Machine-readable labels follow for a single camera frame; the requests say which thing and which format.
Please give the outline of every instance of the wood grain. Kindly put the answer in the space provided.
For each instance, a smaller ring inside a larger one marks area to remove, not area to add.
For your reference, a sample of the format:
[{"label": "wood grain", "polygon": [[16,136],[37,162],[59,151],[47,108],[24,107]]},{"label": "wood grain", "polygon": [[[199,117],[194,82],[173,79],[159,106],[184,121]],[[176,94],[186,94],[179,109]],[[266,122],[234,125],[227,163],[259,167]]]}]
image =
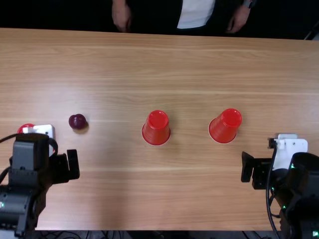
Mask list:
[{"label": "wood grain", "polygon": [[[270,156],[268,137],[295,132],[319,154],[318,62],[312,41],[0,29],[0,135],[50,123],[60,152],[78,150],[81,177],[50,188],[39,230],[270,230],[241,152]],[[226,108],[243,123],[222,145],[207,130]],[[155,109],[161,147],[141,136]]]}]

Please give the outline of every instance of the black jacket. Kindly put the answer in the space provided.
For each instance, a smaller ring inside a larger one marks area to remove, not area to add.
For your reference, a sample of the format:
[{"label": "black jacket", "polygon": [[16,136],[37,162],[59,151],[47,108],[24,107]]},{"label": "black jacket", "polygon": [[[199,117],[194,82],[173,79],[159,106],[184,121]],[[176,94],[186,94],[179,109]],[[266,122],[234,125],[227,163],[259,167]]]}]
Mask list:
[{"label": "black jacket", "polygon": [[[214,11],[206,24],[208,31],[225,32],[235,8],[242,0],[215,0]],[[174,34],[182,0],[128,0],[133,13],[132,32]]]}]

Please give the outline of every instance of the person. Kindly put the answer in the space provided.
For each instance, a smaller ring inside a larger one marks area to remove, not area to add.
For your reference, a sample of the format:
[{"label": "person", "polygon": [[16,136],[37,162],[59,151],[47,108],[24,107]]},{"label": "person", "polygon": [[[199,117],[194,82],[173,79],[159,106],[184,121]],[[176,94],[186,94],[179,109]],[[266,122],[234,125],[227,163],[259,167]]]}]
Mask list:
[{"label": "person", "polygon": [[252,0],[113,0],[112,18],[120,32],[222,35],[247,22]]}]

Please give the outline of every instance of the upside-down cup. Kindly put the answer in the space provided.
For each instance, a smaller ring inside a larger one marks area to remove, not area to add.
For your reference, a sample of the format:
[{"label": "upside-down cup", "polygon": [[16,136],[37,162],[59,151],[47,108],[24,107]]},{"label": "upside-down cup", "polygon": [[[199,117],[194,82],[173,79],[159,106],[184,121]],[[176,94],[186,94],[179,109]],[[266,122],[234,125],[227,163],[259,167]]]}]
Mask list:
[{"label": "upside-down cup", "polygon": [[23,128],[25,128],[25,127],[31,127],[31,128],[33,128],[34,126],[35,126],[35,125],[32,124],[32,123],[25,123],[24,125],[22,125],[22,126],[18,129],[17,133],[23,133]]},{"label": "upside-down cup", "polygon": [[218,143],[230,143],[236,137],[242,116],[236,109],[226,109],[209,124],[209,135]]},{"label": "upside-down cup", "polygon": [[167,142],[170,136],[167,114],[158,110],[151,112],[143,125],[142,136],[151,145],[162,145]]}]

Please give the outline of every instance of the black cable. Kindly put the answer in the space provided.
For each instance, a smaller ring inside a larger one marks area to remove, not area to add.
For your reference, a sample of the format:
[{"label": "black cable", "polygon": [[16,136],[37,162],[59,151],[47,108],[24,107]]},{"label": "black cable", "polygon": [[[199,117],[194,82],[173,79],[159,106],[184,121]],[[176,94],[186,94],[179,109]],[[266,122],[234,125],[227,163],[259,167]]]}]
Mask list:
[{"label": "black cable", "polygon": [[16,137],[17,135],[19,135],[19,133],[11,134],[11,135],[9,135],[9,136],[7,136],[7,137],[5,137],[5,138],[2,138],[2,139],[0,139],[0,143],[5,142],[5,141],[8,140],[8,139],[14,138],[14,137]]},{"label": "black cable", "polygon": [[[272,205],[272,203],[273,203],[273,200],[274,200],[274,195],[271,195],[270,196],[270,199],[269,199],[269,207],[271,207],[271,205]],[[275,217],[275,218],[280,218],[280,216],[279,215],[276,215],[276,214],[272,214],[271,213],[271,216],[273,216],[273,217]]]},{"label": "black cable", "polygon": [[263,239],[256,231],[253,231],[253,234],[255,234],[259,239]]},{"label": "black cable", "polygon": [[46,235],[43,235],[43,232],[40,231],[40,234],[43,238],[47,238],[48,235],[54,235],[56,236],[56,233],[59,232],[59,231],[53,231],[53,232],[50,232],[50,231],[47,231],[48,233]]},{"label": "black cable", "polygon": [[[8,139],[14,138],[14,137],[16,137],[17,135],[19,135],[19,133],[11,134],[11,135],[9,135],[9,136],[7,136],[7,137],[4,137],[4,138],[0,139],[0,143],[5,142],[5,141],[8,140]],[[6,175],[8,174],[9,169],[10,169],[10,167],[6,168],[6,169],[0,174],[0,183],[2,183],[2,181],[4,180],[4,178],[6,177]]]},{"label": "black cable", "polygon": [[81,239],[81,237],[80,237],[79,235],[77,235],[76,233],[73,233],[73,232],[69,232],[69,231],[61,231],[58,235],[55,236],[54,239],[59,238],[63,233],[69,233],[69,234],[75,235],[75,236],[77,236],[79,239]]},{"label": "black cable", "polygon": [[272,217],[274,217],[274,218],[280,218],[280,216],[279,216],[279,215],[272,214],[272,213],[271,213],[271,216],[272,216]]},{"label": "black cable", "polygon": [[271,165],[270,165],[269,172],[268,172],[268,176],[267,176],[267,184],[266,184],[266,208],[267,208],[267,215],[268,215],[268,219],[269,219],[270,225],[271,225],[273,231],[275,232],[276,238],[277,238],[277,239],[280,239],[280,236],[279,236],[279,233],[278,233],[278,231],[277,231],[277,229],[276,229],[274,220],[273,220],[273,218],[272,218],[272,216],[271,216],[271,211],[270,211],[270,206],[269,206],[270,175],[271,175],[271,172],[273,171],[276,153],[277,153],[277,148],[276,148],[276,145],[274,145],[274,153],[273,153],[273,156],[272,156]]},{"label": "black cable", "polygon": [[241,231],[243,233],[243,235],[245,236],[246,239],[249,239],[249,237],[247,236],[247,234],[244,231]]},{"label": "black cable", "polygon": [[11,167],[6,168],[6,169],[0,174],[0,184],[2,183],[2,181],[4,180],[4,178],[6,177],[6,175],[8,174],[10,168],[11,168]]},{"label": "black cable", "polygon": [[86,233],[85,239],[88,239],[89,233],[90,233],[90,231],[88,231],[88,233]]}]

